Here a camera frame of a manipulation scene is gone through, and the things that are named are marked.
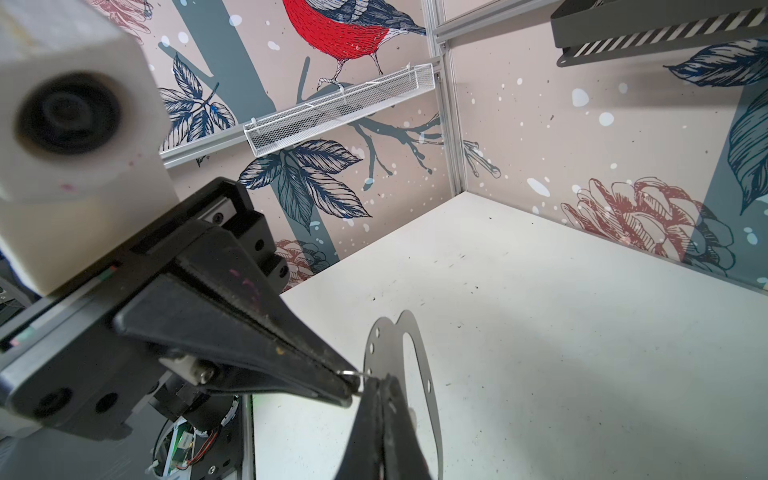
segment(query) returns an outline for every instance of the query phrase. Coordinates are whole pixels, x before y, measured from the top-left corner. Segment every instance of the white mesh basket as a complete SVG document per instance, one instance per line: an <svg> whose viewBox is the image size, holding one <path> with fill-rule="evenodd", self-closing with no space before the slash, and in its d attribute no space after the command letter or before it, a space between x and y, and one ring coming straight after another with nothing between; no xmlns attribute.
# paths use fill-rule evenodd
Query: white mesh basket
<svg viewBox="0 0 768 480"><path fill-rule="evenodd" d="M263 157L434 89L432 64L408 66L252 120L243 129L253 154Z"/></svg>

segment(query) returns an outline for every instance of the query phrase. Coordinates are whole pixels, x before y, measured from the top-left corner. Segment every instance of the screw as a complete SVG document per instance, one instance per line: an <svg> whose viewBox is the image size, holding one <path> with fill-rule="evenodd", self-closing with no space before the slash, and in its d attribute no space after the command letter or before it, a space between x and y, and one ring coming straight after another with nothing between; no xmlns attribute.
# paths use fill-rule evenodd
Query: screw
<svg viewBox="0 0 768 480"><path fill-rule="evenodd" d="M197 381L205 385L214 377L214 374L216 373L216 370L213 367L206 367L206 366L198 366L194 370L195 378L197 378Z"/></svg>

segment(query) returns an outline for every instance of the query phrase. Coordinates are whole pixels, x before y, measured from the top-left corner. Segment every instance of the red wire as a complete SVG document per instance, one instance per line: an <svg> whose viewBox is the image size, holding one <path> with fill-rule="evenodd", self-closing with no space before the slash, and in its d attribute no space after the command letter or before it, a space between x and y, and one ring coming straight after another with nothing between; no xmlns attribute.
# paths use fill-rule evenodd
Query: red wire
<svg viewBox="0 0 768 480"><path fill-rule="evenodd" d="M208 437L208 440L205 441L203 446L200 447L200 451L197 452L197 455L195 455L189 462L187 462L187 466L184 468L177 467L179 470L186 470L190 466L194 465L195 463L198 463L206 453L208 453L208 450L210 450L210 447L214 446L214 442L216 441L216 438L219 436L219 432L221 432L221 429L218 429L215 433L211 434L210 437Z"/></svg>

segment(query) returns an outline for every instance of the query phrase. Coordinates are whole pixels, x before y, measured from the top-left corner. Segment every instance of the black metal shelf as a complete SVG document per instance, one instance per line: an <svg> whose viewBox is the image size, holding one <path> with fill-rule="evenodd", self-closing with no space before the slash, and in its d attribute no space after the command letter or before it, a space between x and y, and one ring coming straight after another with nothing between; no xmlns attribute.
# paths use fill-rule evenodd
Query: black metal shelf
<svg viewBox="0 0 768 480"><path fill-rule="evenodd" d="M566 0L551 26L567 67L768 35L768 0Z"/></svg>

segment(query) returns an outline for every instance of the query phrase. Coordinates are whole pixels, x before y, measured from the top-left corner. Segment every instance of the bird illustration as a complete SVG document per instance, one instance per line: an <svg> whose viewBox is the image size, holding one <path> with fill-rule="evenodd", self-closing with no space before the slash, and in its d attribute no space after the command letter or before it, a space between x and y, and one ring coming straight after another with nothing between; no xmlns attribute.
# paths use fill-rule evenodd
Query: bird illustration
<svg viewBox="0 0 768 480"><path fill-rule="evenodd" d="M299 35L314 48L338 62L333 78L323 83L338 85L336 80L348 60L370 55L379 74L383 74L376 53L387 40L397 35L426 30L384 0L283 0L288 19Z"/></svg>

